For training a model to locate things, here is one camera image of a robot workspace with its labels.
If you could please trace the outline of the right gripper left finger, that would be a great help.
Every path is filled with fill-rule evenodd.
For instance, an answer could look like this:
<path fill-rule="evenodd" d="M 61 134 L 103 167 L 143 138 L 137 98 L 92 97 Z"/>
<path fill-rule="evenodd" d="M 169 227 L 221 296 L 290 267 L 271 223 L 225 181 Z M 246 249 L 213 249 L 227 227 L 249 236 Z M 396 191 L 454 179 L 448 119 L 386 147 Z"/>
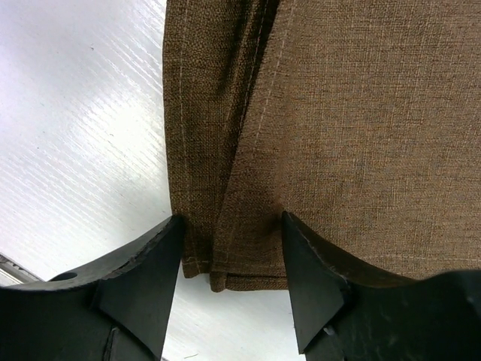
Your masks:
<path fill-rule="evenodd" d="M 49 281 L 1 289 L 3 360 L 159 360 L 183 252 L 169 217 Z"/>

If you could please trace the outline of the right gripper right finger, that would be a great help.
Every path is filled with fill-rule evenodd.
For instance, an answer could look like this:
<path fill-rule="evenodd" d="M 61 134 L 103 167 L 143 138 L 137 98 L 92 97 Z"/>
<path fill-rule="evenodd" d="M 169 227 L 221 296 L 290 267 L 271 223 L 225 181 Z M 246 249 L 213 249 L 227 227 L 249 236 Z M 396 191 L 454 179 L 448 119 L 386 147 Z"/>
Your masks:
<path fill-rule="evenodd" d="M 308 360 L 478 360 L 480 273 L 420 281 L 377 268 L 282 215 L 298 351 Z"/>

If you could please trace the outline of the brown cloth napkin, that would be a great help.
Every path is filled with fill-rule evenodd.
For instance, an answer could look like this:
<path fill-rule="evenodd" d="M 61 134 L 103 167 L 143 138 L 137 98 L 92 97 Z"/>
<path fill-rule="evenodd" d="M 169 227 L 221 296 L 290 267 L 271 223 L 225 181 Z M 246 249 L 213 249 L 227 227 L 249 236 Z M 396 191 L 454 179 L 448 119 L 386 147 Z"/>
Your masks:
<path fill-rule="evenodd" d="M 169 1 L 183 273 L 286 287 L 280 218 L 387 271 L 480 265 L 478 1 Z"/>

